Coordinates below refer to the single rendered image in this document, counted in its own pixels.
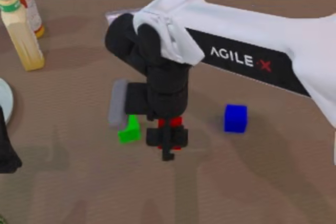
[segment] table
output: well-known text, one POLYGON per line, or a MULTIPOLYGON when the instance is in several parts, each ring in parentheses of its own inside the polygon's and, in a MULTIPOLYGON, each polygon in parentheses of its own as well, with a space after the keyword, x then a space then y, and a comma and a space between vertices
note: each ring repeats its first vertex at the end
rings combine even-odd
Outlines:
MULTIPOLYGON (((333 128, 308 98, 198 65, 185 125, 190 146, 161 161, 144 140, 108 128, 112 83, 143 77, 103 45, 109 10, 150 0, 37 0, 46 66, 25 72, 0 27, 0 73, 13 87, 9 124, 24 167, 0 175, 10 224, 334 224, 333 128), (249 107, 248 131, 221 131, 227 103, 249 107)), ((336 0, 209 0, 288 17, 330 15, 336 0)), ((143 128, 151 125, 140 117, 143 128)))

